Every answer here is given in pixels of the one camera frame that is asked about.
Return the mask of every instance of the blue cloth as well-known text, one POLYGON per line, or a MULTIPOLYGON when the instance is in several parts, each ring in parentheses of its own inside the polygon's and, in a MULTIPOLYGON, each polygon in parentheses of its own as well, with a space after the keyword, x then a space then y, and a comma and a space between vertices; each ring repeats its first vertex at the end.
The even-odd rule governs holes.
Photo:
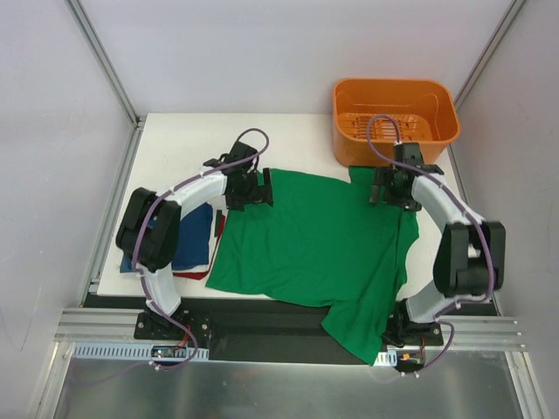
MULTIPOLYGON (((173 271, 186 271, 210 263, 210 234, 213 209, 208 203, 190 212, 179 226, 178 246, 171 262, 173 271)), ((122 256, 121 273, 131 272, 132 263, 122 256)))

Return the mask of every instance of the black base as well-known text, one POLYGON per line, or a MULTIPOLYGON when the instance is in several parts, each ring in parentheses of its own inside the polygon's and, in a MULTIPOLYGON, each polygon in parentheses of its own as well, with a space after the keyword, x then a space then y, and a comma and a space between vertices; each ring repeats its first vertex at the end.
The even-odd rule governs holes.
POLYGON ((394 312, 386 323, 383 342, 394 347, 420 346, 422 338, 428 347, 443 346, 443 334, 438 323, 414 323, 410 321, 406 299, 394 306, 394 312))
POLYGON ((401 358, 398 357, 398 361, 394 369, 396 369, 398 373, 408 374, 408 373, 415 373, 417 371, 420 371, 421 369, 423 369, 424 366, 425 366, 425 359, 420 359, 417 356, 414 356, 407 360, 402 360, 401 358))
MULTIPOLYGON (((327 307, 257 299, 183 299, 181 306, 210 318, 211 360, 363 364, 322 328, 327 307)), ((145 309, 146 299, 88 294, 84 307, 145 309)), ((493 304, 465 303, 459 311, 446 315, 453 314, 495 316, 497 312, 493 304)), ((182 333, 173 336, 177 337, 174 342, 183 338, 182 333)), ((411 344, 419 345, 417 340, 411 344)))
MULTIPOLYGON (((179 307, 171 316, 182 325, 187 326, 198 342, 198 346, 208 348, 211 339, 211 318, 208 313, 196 313, 179 307)), ((172 340, 180 342, 184 331, 162 316, 145 310, 138 314, 134 339, 138 340, 172 340)))

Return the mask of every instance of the cable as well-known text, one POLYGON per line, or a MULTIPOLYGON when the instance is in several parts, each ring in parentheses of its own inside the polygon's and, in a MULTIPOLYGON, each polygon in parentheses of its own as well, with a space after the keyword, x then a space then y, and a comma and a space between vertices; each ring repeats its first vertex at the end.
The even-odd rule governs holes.
POLYGON ((422 368, 422 370, 425 370, 427 367, 430 367, 432 364, 434 364, 436 361, 438 361, 443 356, 443 354, 446 353, 446 351, 449 349, 449 347, 452 344, 452 340, 454 339, 454 326, 452 325, 452 323, 449 323, 449 322, 444 321, 444 320, 439 320, 440 316, 448 313, 454 307, 459 308, 459 305, 462 302, 467 302, 467 301, 485 302, 485 301, 488 301, 491 298, 491 295, 493 294, 493 289, 495 287, 495 274, 494 274, 494 270, 493 270, 493 259, 491 257, 491 252, 489 251, 489 244, 487 243, 486 237, 484 236, 483 231, 481 230, 481 227, 478 224, 477 220, 473 217, 472 214, 470 214, 468 209, 460 202, 460 200, 454 195, 454 193, 444 183, 442 183, 439 179, 437 179, 435 176, 431 175, 430 173, 425 172, 421 168, 417 168, 415 166, 411 166, 410 164, 402 163, 400 161, 395 161, 395 160, 393 160, 393 159, 391 159, 391 158, 389 158, 385 155, 382 155, 376 149, 376 147, 373 144, 373 141, 371 139, 371 136, 370 136, 370 129, 371 129, 372 125, 375 123, 375 121, 380 120, 380 119, 386 119, 394 126, 394 130, 396 131, 397 144, 400 144, 402 142, 402 138, 400 136, 400 129, 398 127, 397 122, 394 119, 392 119, 389 115, 384 114, 384 113, 380 113, 378 115, 373 116, 369 120, 369 124, 367 124, 366 135, 367 135, 367 142, 369 144, 370 149, 373 151, 373 153, 376 154, 376 156, 378 156, 380 159, 382 159, 384 161, 387 161, 389 164, 392 164, 392 165, 394 165, 398 168, 405 168, 406 170, 410 170, 410 171, 412 171, 414 173, 417 173, 421 176, 425 176, 427 179, 429 179, 431 182, 435 183, 441 190, 443 190, 448 195, 448 197, 451 199, 452 203, 454 203, 454 205, 456 205, 456 207, 462 212, 462 214, 466 217, 466 219, 470 222, 470 224, 474 227, 474 229, 478 233, 478 236, 480 237, 480 241, 481 241, 481 249, 483 250, 484 258, 486 259, 487 270, 488 270, 488 274, 489 274, 489 284, 487 285, 487 291, 486 291, 486 294, 481 297, 481 299, 476 299, 475 297, 471 297, 469 299, 457 299, 456 301, 452 302, 451 304, 444 307, 443 309, 441 309, 439 312, 437 312, 435 314, 435 316, 434 316, 435 321, 438 321, 438 323, 441 324, 441 325, 449 326, 451 328, 451 334, 450 334, 450 336, 448 338, 448 341, 446 342, 446 345, 443 348, 443 350, 438 353, 438 355, 435 357, 435 359, 433 361, 429 362, 427 365, 425 365, 422 368))
POLYGON ((423 359, 425 357, 425 347, 427 346, 427 339, 425 338, 424 335, 421 336, 421 346, 419 347, 419 350, 417 352, 408 354, 409 356, 415 356, 417 354, 421 354, 421 359, 423 359))
POLYGON ((175 352, 179 349, 184 349, 188 341, 189 341, 189 335, 185 333, 182 340, 176 344, 175 352))
POLYGON ((76 377, 74 375, 75 362, 71 362, 70 367, 68 368, 68 376, 69 376, 70 380, 79 387, 93 387, 93 386, 97 386, 99 384, 102 384, 104 382, 111 381, 113 378, 120 377, 121 375, 124 375, 125 373, 127 373, 131 369, 134 369, 134 368, 139 367, 141 365, 151 365, 152 363, 153 363, 153 361, 138 361, 138 362, 135 362, 134 364, 128 365, 127 367, 121 369, 120 371, 117 371, 116 373, 110 374, 105 378, 101 378, 100 380, 97 380, 97 381, 79 381, 78 379, 76 379, 76 377))
MULTIPOLYGON (((264 136, 265 140, 266 140, 266 144, 264 145, 264 147, 262 147, 262 149, 260 149, 258 151, 258 153, 256 153, 255 155, 251 155, 249 157, 246 157, 244 159, 241 159, 239 161, 234 161, 232 163, 228 163, 228 164, 224 164, 222 166, 219 166, 217 168, 211 168, 210 170, 204 172, 204 176, 207 175, 211 175, 212 173, 216 173, 218 171, 222 171, 225 170, 227 168, 234 168, 236 166, 239 166, 241 164, 247 163, 249 161, 254 161, 255 159, 258 159, 267 149, 268 146, 270 145, 270 138, 268 137, 268 135, 261 129, 259 128, 249 128, 246 129, 245 131, 243 131, 235 140, 235 142, 238 142, 241 138, 243 138, 245 135, 247 135, 250 132, 257 132, 260 133, 264 136)), ((140 227, 140 231, 138 233, 138 238, 136 238, 136 243, 134 246, 134 252, 132 254, 132 269, 134 269, 139 275, 140 275, 140 280, 141 280, 141 288, 143 289, 144 294, 146 295, 146 299, 148 301, 151 302, 152 307, 155 309, 156 312, 158 312, 158 314, 160 314, 164 319, 166 319, 168 322, 172 323, 173 325, 179 327, 180 329, 182 329, 188 336, 189 338, 192 340, 192 343, 194 345, 194 351, 192 351, 192 354, 190 354, 186 359, 184 359, 184 361, 179 362, 178 364, 175 364, 173 366, 170 367, 163 367, 163 366, 158 366, 160 369, 163 369, 165 371, 172 371, 175 369, 178 369, 180 367, 183 367, 185 364, 187 364, 192 358, 194 358, 198 352, 198 342, 196 340, 196 337, 194 336, 194 334, 192 334, 192 332, 184 325, 180 324, 178 321, 175 321, 174 319, 172 319, 170 316, 168 316, 166 313, 163 312, 163 310, 156 304, 156 302, 153 300, 153 297, 151 296, 151 294, 149 293, 149 290, 146 286, 146 277, 144 275, 144 270, 140 267, 138 267, 138 254, 140 253, 140 245, 141 245, 141 241, 146 233, 146 229, 148 228, 148 223, 149 220, 151 219, 151 217, 153 216, 155 209, 157 208, 157 206, 167 197, 173 195, 173 193, 175 191, 178 191, 179 189, 184 188, 186 185, 188 185, 189 183, 192 183, 198 179, 200 179, 202 177, 201 174, 197 174, 194 175, 182 182, 179 182, 177 185, 175 185, 172 189, 169 189, 168 191, 162 193, 161 195, 159 195, 157 197, 157 199, 155 199, 155 201, 151 204, 151 206, 148 209, 148 213, 146 214, 146 216, 143 219, 143 222, 141 223, 141 227, 140 227)))

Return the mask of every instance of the white tabletop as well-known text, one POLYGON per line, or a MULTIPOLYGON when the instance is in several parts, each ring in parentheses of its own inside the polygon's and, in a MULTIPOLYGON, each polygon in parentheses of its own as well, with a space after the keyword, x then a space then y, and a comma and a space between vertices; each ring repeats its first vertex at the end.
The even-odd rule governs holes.
MULTIPOLYGON (((122 252, 114 244, 128 199, 135 189, 144 187, 164 191, 198 172, 204 161, 219 157, 231 149, 238 134, 249 127, 259 127, 270 136, 270 147, 260 158, 261 168, 284 168, 349 181, 348 169, 332 152, 332 117, 315 114, 264 113, 151 113, 141 136, 134 165, 128 179, 123 205, 119 212, 107 254, 99 295, 143 296, 139 279, 132 273, 121 274, 122 252)), ((264 140, 250 133, 246 142, 260 148, 264 140)), ((446 180, 458 193, 448 154, 437 164, 446 180)), ((406 259, 408 283, 398 294, 406 298, 417 293, 429 281, 440 232, 426 211, 418 213, 419 239, 411 246, 406 259)), ((183 297, 267 299, 264 295, 243 295, 205 287, 205 280, 175 278, 176 290, 183 297)))

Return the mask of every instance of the orange plastic bin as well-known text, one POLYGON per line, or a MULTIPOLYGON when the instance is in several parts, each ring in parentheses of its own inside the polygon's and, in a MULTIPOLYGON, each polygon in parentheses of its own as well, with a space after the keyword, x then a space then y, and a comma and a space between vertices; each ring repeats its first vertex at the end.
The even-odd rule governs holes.
MULTIPOLYGON (((435 81, 344 79, 334 89, 334 154, 344 166, 386 166, 367 144, 369 119, 386 113, 398 122, 402 141, 415 141, 432 164, 460 134, 451 94, 435 81)), ((387 120, 371 127, 376 148, 393 157, 396 134, 387 120)))

